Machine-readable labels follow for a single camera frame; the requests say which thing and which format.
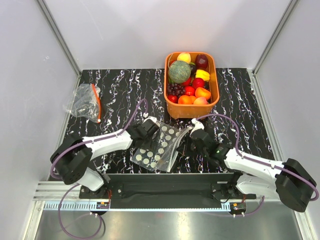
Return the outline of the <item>polka dot zip bag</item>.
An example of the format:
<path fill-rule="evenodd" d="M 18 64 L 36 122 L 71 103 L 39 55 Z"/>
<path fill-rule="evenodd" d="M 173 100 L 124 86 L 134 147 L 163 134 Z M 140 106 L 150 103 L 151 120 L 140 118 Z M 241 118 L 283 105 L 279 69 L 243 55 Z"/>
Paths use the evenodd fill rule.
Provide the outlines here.
<path fill-rule="evenodd" d="M 148 171 L 169 173 L 178 156 L 178 147 L 192 127 L 179 129 L 160 121 L 155 124 L 158 130 L 151 140 L 137 148 L 131 161 Z"/>

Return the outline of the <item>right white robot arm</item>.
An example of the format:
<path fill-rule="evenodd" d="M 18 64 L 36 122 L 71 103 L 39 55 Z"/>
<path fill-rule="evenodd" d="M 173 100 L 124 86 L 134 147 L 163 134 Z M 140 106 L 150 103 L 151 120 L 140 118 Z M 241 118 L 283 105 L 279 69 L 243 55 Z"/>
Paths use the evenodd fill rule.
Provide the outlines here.
<path fill-rule="evenodd" d="M 306 211 L 309 202 L 319 197 L 317 184 L 295 159 L 275 161 L 246 154 L 236 147 L 217 143 L 204 129 L 187 129 L 193 150 L 213 167 L 235 174 L 227 185 L 228 195 L 256 195 L 279 199 L 296 212 Z"/>

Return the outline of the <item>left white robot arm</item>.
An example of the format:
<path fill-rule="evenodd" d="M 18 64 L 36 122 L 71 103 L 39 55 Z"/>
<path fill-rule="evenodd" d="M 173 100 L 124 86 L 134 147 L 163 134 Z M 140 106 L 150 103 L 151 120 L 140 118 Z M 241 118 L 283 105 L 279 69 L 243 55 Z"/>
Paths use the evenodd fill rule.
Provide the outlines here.
<path fill-rule="evenodd" d="M 89 167 L 90 161 L 108 153 L 150 143 L 158 130 L 157 119 L 148 117 L 143 123 L 104 135 L 71 136 L 50 157 L 51 176 L 61 179 L 65 185 L 77 183 L 87 187 L 95 197 L 103 198 L 108 193 L 108 181 Z"/>

